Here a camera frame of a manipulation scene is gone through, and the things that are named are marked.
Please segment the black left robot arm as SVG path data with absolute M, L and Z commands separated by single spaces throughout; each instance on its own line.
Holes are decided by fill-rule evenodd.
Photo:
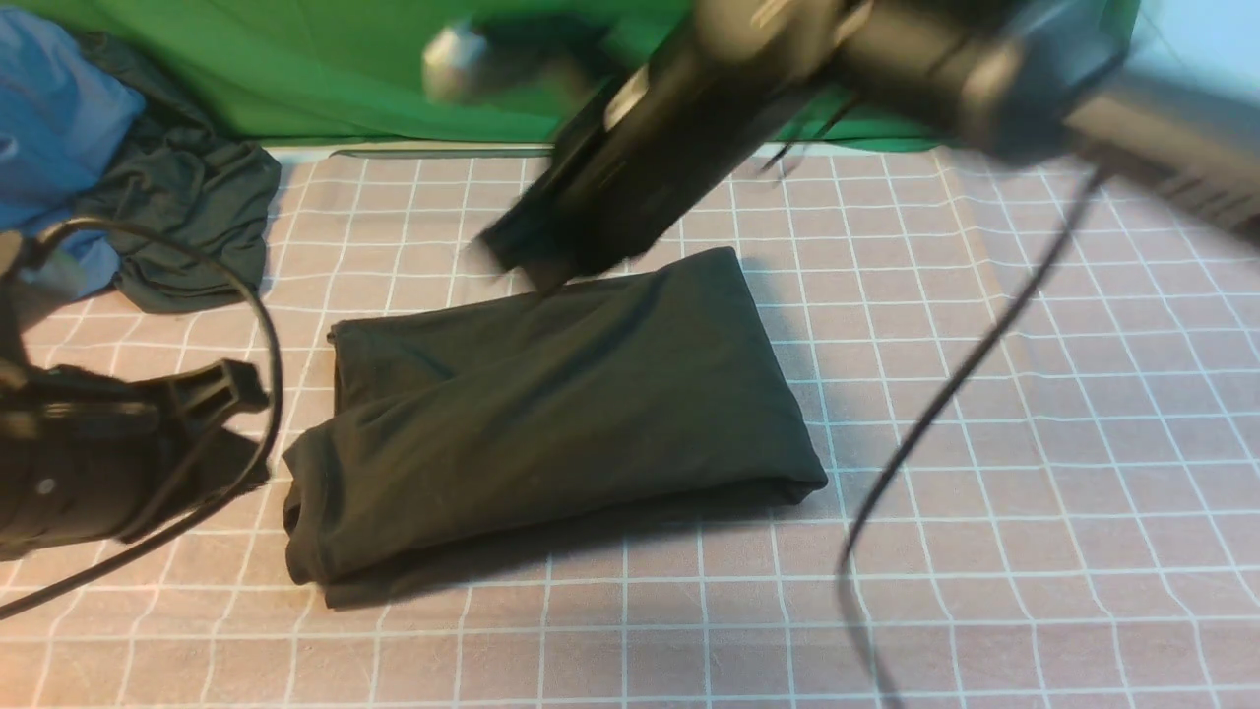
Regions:
M 122 382 L 79 366 L 35 366 L 23 335 L 60 291 L 40 259 L 3 237 L 1 555 L 139 542 L 183 513 L 270 479 L 253 440 L 226 427 L 268 407 L 257 366 L 209 366 Z

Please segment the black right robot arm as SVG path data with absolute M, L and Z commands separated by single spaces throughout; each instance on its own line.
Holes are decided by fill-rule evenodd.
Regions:
M 1257 107 L 1129 68 L 1079 1 L 964 26 L 914 1 L 696 1 L 554 139 L 478 243 L 536 290 L 638 259 L 829 89 L 1009 167 L 1063 156 L 1257 243 Z

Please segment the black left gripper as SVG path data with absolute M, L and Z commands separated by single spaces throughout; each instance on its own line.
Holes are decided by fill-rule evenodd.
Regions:
M 78 366 L 3 366 L 1 557 L 134 543 L 237 482 L 265 482 L 226 422 L 268 409 L 255 364 L 220 359 L 121 382 Z

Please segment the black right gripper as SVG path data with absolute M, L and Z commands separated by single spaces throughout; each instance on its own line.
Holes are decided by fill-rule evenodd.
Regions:
M 541 178 L 478 234 L 538 291 L 638 259 L 788 123 L 788 71 L 662 50 L 554 139 Z

